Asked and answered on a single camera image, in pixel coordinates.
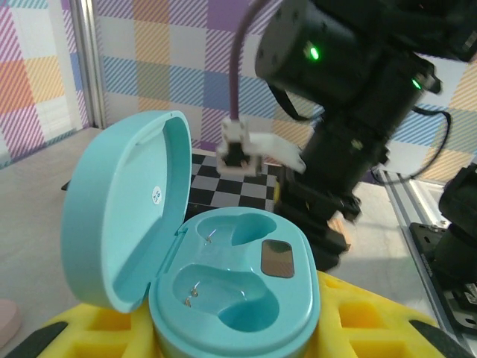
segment purple cable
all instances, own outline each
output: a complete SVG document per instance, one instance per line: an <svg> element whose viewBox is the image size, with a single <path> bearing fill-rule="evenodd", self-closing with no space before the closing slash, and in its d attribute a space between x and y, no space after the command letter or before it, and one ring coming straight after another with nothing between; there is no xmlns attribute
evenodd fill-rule
<svg viewBox="0 0 477 358"><path fill-rule="evenodd" d="M239 120L239 60L241 45L244 42L247 29L252 25L255 16L270 0L255 0L247 9L244 17L238 24L230 52L229 87L230 87L230 119Z"/></svg>

